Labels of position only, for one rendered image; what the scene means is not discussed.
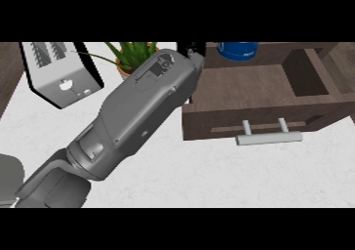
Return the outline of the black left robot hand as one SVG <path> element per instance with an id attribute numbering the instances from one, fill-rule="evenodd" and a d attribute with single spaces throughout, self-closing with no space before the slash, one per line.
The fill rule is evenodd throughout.
<path id="1" fill-rule="evenodd" d="M 189 50 L 192 50 L 194 52 L 200 53 L 201 56 L 204 56 L 207 53 L 207 43 L 205 42 L 177 42 L 176 43 L 176 51 L 183 56 L 188 56 Z"/>

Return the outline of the blue can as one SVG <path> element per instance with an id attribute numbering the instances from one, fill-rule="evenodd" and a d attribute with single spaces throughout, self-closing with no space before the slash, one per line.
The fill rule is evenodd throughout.
<path id="1" fill-rule="evenodd" d="M 217 53 L 235 62 L 248 61 L 257 53 L 257 42 L 219 42 Z"/>

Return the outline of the dark wooden open drawer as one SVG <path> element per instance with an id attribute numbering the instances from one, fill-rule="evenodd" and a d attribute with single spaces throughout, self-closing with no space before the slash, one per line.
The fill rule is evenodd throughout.
<path id="1" fill-rule="evenodd" d="M 205 68 L 192 104 L 341 94 L 313 49 L 293 51 L 282 64 Z"/>

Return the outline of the dark wooden drawer cabinet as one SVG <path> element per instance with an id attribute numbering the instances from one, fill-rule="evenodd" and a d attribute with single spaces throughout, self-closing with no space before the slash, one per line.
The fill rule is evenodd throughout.
<path id="1" fill-rule="evenodd" d="M 217 53 L 217 44 L 207 42 L 205 68 L 282 64 L 293 51 L 313 49 L 322 59 L 337 42 L 260 42 L 256 56 L 244 62 L 226 59 Z"/>

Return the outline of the dark wooden drawer front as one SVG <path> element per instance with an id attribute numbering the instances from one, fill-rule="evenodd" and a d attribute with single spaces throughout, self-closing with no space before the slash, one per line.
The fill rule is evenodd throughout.
<path id="1" fill-rule="evenodd" d="M 185 104 L 183 140 L 234 138 L 244 134 L 244 120 L 253 134 L 279 132 L 279 118 L 290 131 L 316 132 L 353 113 L 355 94 Z"/>

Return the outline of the green aloe plant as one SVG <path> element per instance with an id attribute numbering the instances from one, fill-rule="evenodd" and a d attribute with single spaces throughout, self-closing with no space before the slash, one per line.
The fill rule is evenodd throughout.
<path id="1" fill-rule="evenodd" d="M 105 60 L 115 64 L 123 70 L 135 70 L 157 52 L 155 42 L 120 42 L 121 49 L 117 49 L 110 42 L 105 42 L 105 46 L 117 58 L 115 61 L 90 53 L 80 52 L 80 55 L 92 56 Z"/>

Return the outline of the orange plant pot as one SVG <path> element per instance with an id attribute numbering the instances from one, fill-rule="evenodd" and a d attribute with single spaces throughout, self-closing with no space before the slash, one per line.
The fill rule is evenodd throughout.
<path id="1" fill-rule="evenodd" d="M 114 60 L 117 63 L 117 70 L 123 79 L 132 75 L 136 70 L 136 67 L 132 64 L 124 64 L 118 59 Z"/>

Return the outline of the silver toaster with black sides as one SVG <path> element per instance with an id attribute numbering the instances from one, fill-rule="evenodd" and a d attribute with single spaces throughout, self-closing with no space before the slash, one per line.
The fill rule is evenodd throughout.
<path id="1" fill-rule="evenodd" d="M 21 42 L 31 91 L 59 109 L 104 88 L 83 42 Z"/>

